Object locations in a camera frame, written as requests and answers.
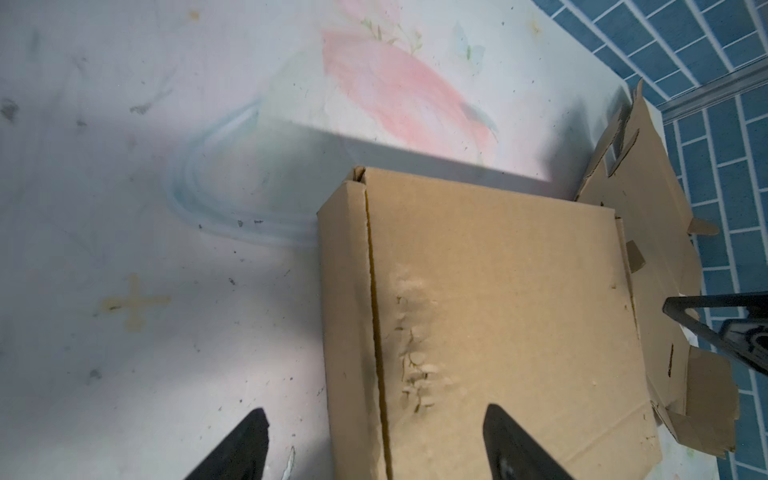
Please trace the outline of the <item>right flat cardboard blank stack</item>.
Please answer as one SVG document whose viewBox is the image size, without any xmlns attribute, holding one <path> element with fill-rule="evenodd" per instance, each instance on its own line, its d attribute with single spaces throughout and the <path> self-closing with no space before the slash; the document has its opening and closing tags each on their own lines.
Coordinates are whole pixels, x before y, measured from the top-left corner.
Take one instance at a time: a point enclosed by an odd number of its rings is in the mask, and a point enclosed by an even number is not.
<svg viewBox="0 0 768 480">
<path fill-rule="evenodd" d="M 678 443 L 718 457 L 734 451 L 739 392 L 730 362 L 691 345 L 663 311 L 670 297 L 700 295 L 692 238 L 719 230 L 694 216 L 640 89 L 610 119 L 575 199 L 622 220 L 653 409 Z"/>
</svg>

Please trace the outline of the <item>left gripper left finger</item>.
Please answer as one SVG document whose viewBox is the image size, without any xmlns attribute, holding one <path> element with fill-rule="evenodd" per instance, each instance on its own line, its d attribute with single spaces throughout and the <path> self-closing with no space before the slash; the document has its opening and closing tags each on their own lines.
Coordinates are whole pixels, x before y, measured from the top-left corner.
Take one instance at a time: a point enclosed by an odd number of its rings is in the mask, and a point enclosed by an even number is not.
<svg viewBox="0 0 768 480">
<path fill-rule="evenodd" d="M 269 422 L 264 409 L 256 408 L 185 479 L 260 480 L 268 449 Z"/>
</svg>

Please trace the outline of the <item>brown cardboard box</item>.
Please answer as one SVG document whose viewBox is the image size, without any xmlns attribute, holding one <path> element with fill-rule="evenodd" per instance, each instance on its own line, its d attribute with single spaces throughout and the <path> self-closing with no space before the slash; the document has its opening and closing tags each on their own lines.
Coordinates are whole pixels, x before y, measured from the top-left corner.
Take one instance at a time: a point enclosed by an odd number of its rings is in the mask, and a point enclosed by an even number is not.
<svg viewBox="0 0 768 480">
<path fill-rule="evenodd" d="M 320 208 L 339 479 L 487 479 L 505 410 L 577 479 L 662 457 L 615 212 L 355 169 Z"/>
</svg>

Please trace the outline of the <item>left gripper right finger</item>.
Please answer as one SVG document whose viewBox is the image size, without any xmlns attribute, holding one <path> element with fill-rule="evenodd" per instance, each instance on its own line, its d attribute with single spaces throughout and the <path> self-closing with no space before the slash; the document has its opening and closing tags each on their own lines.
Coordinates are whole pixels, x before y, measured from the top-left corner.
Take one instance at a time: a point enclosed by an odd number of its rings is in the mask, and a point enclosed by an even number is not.
<svg viewBox="0 0 768 480">
<path fill-rule="evenodd" d="M 483 439 L 493 480 L 573 480 L 500 405 L 487 406 Z"/>
</svg>

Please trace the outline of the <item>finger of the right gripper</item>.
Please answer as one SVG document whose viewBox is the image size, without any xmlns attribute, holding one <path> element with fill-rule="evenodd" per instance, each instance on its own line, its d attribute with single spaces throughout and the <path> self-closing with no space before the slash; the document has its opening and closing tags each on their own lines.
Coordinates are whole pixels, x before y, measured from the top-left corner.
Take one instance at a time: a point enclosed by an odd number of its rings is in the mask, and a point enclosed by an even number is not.
<svg viewBox="0 0 768 480">
<path fill-rule="evenodd" d="M 767 359 L 766 319 L 725 320 L 720 328 L 719 336 L 760 360 Z"/>
<path fill-rule="evenodd" d="M 728 319 L 766 319 L 767 293 L 738 293 L 705 296 L 669 297 L 665 300 L 662 311 L 681 326 L 690 330 L 699 339 L 714 346 L 719 352 L 741 362 L 762 375 L 767 374 L 767 359 L 760 360 L 753 354 L 739 349 L 734 343 L 719 336 L 719 330 L 713 330 L 705 323 L 694 318 L 690 311 L 698 309 L 740 308 L 746 313 L 745 318 Z"/>
</svg>

